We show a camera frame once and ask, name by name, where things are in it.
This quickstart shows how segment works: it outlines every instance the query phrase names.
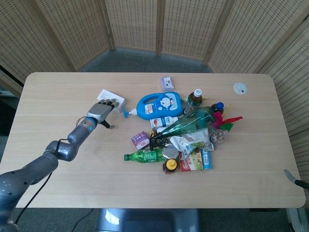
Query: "plastic wrapper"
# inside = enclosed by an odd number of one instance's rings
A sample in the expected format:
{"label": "plastic wrapper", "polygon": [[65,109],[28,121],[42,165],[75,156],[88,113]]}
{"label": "plastic wrapper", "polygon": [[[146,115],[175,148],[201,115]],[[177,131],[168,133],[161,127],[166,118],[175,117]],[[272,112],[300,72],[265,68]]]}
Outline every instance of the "plastic wrapper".
{"label": "plastic wrapper", "polygon": [[210,151],[213,150],[213,146],[209,141],[208,129],[184,134],[182,136],[172,136],[169,140],[177,150],[182,152],[182,160],[186,159],[197,147]]}

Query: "red feather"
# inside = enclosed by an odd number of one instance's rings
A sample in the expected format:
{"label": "red feather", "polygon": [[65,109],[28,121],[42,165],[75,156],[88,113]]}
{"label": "red feather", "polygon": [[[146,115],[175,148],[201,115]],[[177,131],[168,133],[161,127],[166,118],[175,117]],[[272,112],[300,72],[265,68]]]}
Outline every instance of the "red feather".
{"label": "red feather", "polygon": [[236,122],[236,121],[241,120],[241,119],[243,119],[242,116],[240,116],[240,117],[234,117],[234,118],[228,118],[228,119],[226,119],[226,120],[223,121],[223,124],[224,124],[224,123]]}

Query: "green glass bottle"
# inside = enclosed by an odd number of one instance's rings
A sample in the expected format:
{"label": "green glass bottle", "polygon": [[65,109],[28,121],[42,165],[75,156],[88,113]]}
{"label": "green glass bottle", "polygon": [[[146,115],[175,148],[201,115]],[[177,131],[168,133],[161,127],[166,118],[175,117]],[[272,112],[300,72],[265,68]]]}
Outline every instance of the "green glass bottle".
{"label": "green glass bottle", "polygon": [[215,122],[213,110],[209,107],[197,108],[180,118],[174,124],[158,133],[156,138],[187,134],[206,128]]}
{"label": "green glass bottle", "polygon": [[149,149],[139,150],[132,154],[124,155],[125,161],[135,161],[139,163],[164,162],[165,158],[162,155],[162,149],[156,148],[152,151]]}

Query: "yellow jar lid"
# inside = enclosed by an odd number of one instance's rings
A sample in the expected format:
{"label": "yellow jar lid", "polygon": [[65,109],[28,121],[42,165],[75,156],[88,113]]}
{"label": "yellow jar lid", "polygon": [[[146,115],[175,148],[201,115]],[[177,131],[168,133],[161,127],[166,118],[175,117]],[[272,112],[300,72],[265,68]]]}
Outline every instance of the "yellow jar lid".
{"label": "yellow jar lid", "polygon": [[175,170],[177,168],[177,162],[174,159],[169,159],[166,163],[166,167],[169,170]]}

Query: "blue plastic bottle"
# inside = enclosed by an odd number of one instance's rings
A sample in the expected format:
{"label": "blue plastic bottle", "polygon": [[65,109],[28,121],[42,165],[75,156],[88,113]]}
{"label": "blue plastic bottle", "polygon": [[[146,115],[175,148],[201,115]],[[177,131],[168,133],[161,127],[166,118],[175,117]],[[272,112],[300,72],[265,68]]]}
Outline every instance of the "blue plastic bottle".
{"label": "blue plastic bottle", "polygon": [[150,120],[158,117],[176,117],[183,113],[181,98],[176,92],[153,93],[143,97],[137,107],[131,112],[124,109],[124,117],[128,115],[139,116],[142,119]]}

